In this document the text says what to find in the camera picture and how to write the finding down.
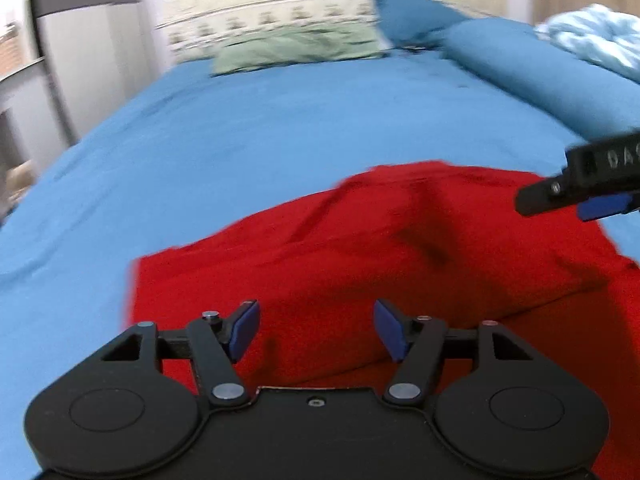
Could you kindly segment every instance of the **light blue blanket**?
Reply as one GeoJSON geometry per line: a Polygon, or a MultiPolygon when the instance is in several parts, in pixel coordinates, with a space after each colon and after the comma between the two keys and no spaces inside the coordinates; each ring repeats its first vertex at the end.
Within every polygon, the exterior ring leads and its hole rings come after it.
{"type": "Polygon", "coordinates": [[[536,27],[539,37],[640,83],[640,18],[594,4],[536,27]]]}

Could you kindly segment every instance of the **red cloth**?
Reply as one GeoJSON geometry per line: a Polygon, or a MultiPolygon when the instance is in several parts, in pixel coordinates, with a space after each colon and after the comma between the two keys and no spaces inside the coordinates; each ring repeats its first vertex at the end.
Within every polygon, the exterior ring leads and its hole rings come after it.
{"type": "MultiPolygon", "coordinates": [[[[381,388],[394,368],[373,329],[376,298],[457,328],[501,319],[609,405],[602,477],[640,478],[640,272],[574,208],[521,218],[516,190],[537,180],[439,162],[375,168],[142,258],[129,320],[180,328],[258,299],[260,332],[238,365],[250,386],[381,388]]],[[[187,367],[165,365],[190,383],[187,367]]],[[[461,372],[447,367],[446,380],[461,372]]]]}

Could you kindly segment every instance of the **metal pin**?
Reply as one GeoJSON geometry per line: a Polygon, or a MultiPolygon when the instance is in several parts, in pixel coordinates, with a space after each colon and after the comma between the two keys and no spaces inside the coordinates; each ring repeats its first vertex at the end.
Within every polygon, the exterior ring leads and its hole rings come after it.
{"type": "Polygon", "coordinates": [[[420,388],[411,383],[397,383],[389,388],[389,395],[396,399],[415,399],[420,393],[420,388]]]}
{"type": "Polygon", "coordinates": [[[206,319],[207,321],[213,321],[220,317],[220,313],[217,310],[207,310],[202,313],[202,319],[206,319]]]}
{"type": "Polygon", "coordinates": [[[324,399],[320,399],[320,397],[314,397],[313,399],[309,399],[307,404],[312,408],[322,408],[326,402],[324,399]]]}
{"type": "Polygon", "coordinates": [[[244,388],[236,383],[222,383],[214,387],[211,393],[221,400],[234,400],[244,395],[244,388]]]}

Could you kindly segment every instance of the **blue pillow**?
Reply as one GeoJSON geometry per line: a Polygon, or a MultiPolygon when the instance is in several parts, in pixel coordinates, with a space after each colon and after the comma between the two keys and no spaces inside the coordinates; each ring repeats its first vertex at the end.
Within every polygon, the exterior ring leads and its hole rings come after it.
{"type": "Polygon", "coordinates": [[[378,26],[395,48],[438,46],[443,31],[469,20],[435,0],[376,0],[378,26]]]}
{"type": "Polygon", "coordinates": [[[640,128],[640,84],[539,40],[531,25],[471,20],[451,27],[442,48],[444,57],[541,108],[585,140],[640,128]]]}

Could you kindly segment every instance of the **blue gripper pad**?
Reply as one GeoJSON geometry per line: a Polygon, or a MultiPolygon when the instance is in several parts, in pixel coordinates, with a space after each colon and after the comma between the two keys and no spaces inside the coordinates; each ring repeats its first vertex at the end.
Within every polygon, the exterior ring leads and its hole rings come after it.
{"type": "Polygon", "coordinates": [[[402,321],[397,319],[384,303],[376,301],[373,306],[373,324],[380,341],[393,361],[396,363],[402,361],[409,351],[409,343],[402,330],[402,321]]]}
{"type": "Polygon", "coordinates": [[[597,196],[578,204],[578,218],[583,222],[606,218],[629,212],[632,195],[618,193],[615,195],[597,196]]]}
{"type": "Polygon", "coordinates": [[[231,362],[237,363],[254,339],[260,327],[260,304],[255,301],[233,325],[229,339],[228,354],[231,362]]]}

